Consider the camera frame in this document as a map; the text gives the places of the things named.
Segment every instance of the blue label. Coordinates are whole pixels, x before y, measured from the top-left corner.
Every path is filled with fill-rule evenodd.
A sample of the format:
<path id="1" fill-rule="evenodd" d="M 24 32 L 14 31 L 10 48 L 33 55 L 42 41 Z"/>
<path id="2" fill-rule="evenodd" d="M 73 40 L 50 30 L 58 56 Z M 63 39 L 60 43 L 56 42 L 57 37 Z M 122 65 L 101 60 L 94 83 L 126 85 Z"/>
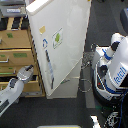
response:
<path id="1" fill-rule="evenodd" d="M 125 74 L 126 74 L 126 69 L 124 67 L 120 67 L 120 70 L 117 73 L 117 76 L 114 77 L 115 82 L 119 84 L 124 78 Z"/>

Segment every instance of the floor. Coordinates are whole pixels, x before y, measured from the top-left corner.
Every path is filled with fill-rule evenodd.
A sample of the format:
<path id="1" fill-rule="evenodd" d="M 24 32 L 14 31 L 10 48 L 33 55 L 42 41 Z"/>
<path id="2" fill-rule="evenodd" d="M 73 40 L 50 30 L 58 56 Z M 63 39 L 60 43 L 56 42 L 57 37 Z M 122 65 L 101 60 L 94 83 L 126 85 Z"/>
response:
<path id="1" fill-rule="evenodd" d="M 108 46 L 115 32 L 126 36 L 120 23 L 120 11 L 125 7 L 128 7 L 127 0 L 105 0 L 103 3 L 92 0 L 85 45 L 85 54 L 89 56 L 89 60 L 93 55 L 93 43 Z M 89 66 L 81 70 L 81 79 L 91 80 Z M 87 91 L 91 84 L 80 80 L 79 86 Z M 98 116 L 103 128 L 106 119 L 99 105 L 92 89 L 86 93 L 79 90 L 76 99 L 21 98 L 18 104 L 13 104 L 2 115 L 0 128 L 36 128 L 41 125 L 79 125 L 82 128 L 92 128 L 91 115 Z"/>

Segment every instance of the drawer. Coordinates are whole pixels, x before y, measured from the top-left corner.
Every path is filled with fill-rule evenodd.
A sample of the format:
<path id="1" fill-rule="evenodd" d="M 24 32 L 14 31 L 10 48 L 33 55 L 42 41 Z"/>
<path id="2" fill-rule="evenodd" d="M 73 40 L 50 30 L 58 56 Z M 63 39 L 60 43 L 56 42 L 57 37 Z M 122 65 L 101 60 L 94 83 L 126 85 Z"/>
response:
<path id="1" fill-rule="evenodd" d="M 31 48 L 27 30 L 0 31 L 0 49 Z"/>
<path id="2" fill-rule="evenodd" d="M 14 67 L 0 67 L 0 76 L 16 76 L 18 71 L 24 66 L 14 66 Z M 33 75 L 38 75 L 36 66 L 34 66 Z"/>
<path id="3" fill-rule="evenodd" d="M 31 49 L 0 50 L 1 66 L 34 65 Z"/>
<path id="4" fill-rule="evenodd" d="M 7 87 L 8 82 L 0 82 L 0 90 L 3 90 Z M 23 92 L 38 92 L 40 91 L 40 86 L 38 82 L 38 76 L 36 80 L 29 81 L 27 84 L 24 85 Z"/>

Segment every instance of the white board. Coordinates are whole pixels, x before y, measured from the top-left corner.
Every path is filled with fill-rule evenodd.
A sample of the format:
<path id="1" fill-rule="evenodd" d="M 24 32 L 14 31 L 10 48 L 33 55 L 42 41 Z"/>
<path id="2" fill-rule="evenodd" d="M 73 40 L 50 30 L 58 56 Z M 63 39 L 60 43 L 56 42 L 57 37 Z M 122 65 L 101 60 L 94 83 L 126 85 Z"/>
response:
<path id="1" fill-rule="evenodd" d="M 27 7 L 46 94 L 66 78 L 83 57 L 91 1 L 36 0 Z M 46 57 L 48 52 L 53 74 Z"/>

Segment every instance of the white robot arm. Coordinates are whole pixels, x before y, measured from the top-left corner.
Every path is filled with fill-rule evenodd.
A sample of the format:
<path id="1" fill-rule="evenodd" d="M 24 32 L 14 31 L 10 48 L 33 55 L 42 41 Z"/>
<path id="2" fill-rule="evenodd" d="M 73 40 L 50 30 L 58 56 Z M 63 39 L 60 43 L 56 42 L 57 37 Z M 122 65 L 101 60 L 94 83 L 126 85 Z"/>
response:
<path id="1" fill-rule="evenodd" d="M 24 84 L 29 82 L 33 75 L 33 66 L 21 68 L 17 74 L 18 79 L 12 78 L 7 87 L 0 91 L 0 117 L 21 95 Z"/>
<path id="2" fill-rule="evenodd" d="M 121 22 L 128 34 L 128 9 L 121 11 Z M 128 36 L 115 33 L 111 46 L 96 47 L 94 54 L 93 90 L 103 102 L 117 104 L 128 89 Z"/>

